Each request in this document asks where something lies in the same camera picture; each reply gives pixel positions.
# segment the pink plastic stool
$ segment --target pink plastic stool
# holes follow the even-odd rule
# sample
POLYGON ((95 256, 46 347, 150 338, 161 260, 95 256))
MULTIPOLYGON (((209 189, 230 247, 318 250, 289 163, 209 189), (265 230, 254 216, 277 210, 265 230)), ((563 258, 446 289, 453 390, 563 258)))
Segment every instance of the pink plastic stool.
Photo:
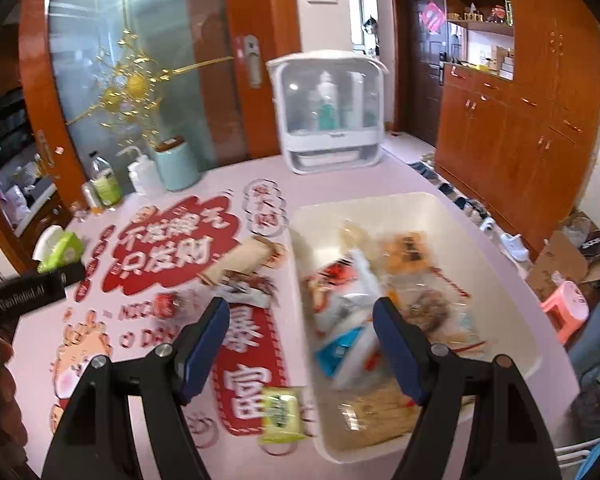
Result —
POLYGON ((587 300, 573 282, 562 282, 542 304, 542 311, 547 314, 563 345, 589 317, 587 300))

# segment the blue gripper pad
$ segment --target blue gripper pad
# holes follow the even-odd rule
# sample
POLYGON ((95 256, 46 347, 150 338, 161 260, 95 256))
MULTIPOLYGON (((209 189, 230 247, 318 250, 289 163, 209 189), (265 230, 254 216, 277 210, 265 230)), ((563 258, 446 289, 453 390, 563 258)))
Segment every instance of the blue gripper pad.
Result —
POLYGON ((202 392, 228 328, 229 304, 213 298, 200 320, 184 327, 174 342, 177 393, 183 405, 202 392))
POLYGON ((389 298, 376 301, 373 320, 382 355, 389 361, 400 389, 422 405, 432 389, 427 338, 418 327, 405 322, 389 298))

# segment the red candy wrapper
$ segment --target red candy wrapper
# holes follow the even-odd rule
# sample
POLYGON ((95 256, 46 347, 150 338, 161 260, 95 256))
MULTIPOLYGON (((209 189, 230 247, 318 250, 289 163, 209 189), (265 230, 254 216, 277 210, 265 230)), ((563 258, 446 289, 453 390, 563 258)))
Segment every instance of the red candy wrapper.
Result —
POLYGON ((163 319, 174 317, 180 306, 178 295, 174 292, 159 292, 154 299, 154 315, 163 319))

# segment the door handle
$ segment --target door handle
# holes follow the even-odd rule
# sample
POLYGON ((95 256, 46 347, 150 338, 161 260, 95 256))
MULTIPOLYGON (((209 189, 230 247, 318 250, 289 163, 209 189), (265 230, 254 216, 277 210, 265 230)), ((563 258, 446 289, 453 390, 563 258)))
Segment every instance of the door handle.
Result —
POLYGON ((42 149, 43 149, 43 152, 44 152, 44 155, 46 158, 46 161, 45 161, 46 165, 50 168, 54 168, 56 166, 56 161, 51 152, 51 149, 49 148, 49 143, 46 142, 45 133, 42 130, 38 130, 37 137, 38 137, 40 144, 42 145, 42 149))
POLYGON ((258 38, 251 34, 244 37, 244 59, 246 60, 250 88, 261 88, 262 60, 260 56, 260 43, 258 42, 258 38))
POLYGON ((581 130, 581 129, 579 129, 579 127, 577 127, 577 126, 574 126, 574 125, 573 125, 573 124, 571 124, 571 123, 570 123, 570 122, 569 122, 567 119, 563 120, 562 122, 563 122, 564 124, 566 124, 568 127, 570 127, 572 130, 574 130, 574 131, 578 132, 579 134, 581 134, 581 133, 582 133, 582 130, 581 130))

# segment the shelf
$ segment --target shelf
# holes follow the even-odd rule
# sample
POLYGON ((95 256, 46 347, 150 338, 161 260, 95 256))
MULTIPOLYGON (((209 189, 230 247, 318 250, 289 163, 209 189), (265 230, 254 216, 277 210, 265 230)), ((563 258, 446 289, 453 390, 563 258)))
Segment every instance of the shelf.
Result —
POLYGON ((454 23, 469 30, 479 30, 481 32, 492 32, 493 34, 502 34, 503 36, 513 37, 513 27, 506 23, 490 23, 490 22, 470 22, 469 20, 447 20, 449 23, 454 23))

